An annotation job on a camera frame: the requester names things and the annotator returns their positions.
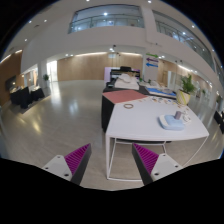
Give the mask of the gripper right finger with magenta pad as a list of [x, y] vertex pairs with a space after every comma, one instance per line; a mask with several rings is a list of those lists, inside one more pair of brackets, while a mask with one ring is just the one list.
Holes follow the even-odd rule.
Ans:
[[157, 154], [139, 144], [132, 144], [132, 154], [144, 185], [182, 169], [168, 154]]

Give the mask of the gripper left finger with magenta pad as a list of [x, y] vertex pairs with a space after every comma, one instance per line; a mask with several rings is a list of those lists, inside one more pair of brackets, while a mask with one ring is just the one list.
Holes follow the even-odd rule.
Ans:
[[86, 144], [66, 156], [56, 155], [42, 169], [79, 185], [87, 168], [90, 156], [91, 145]]

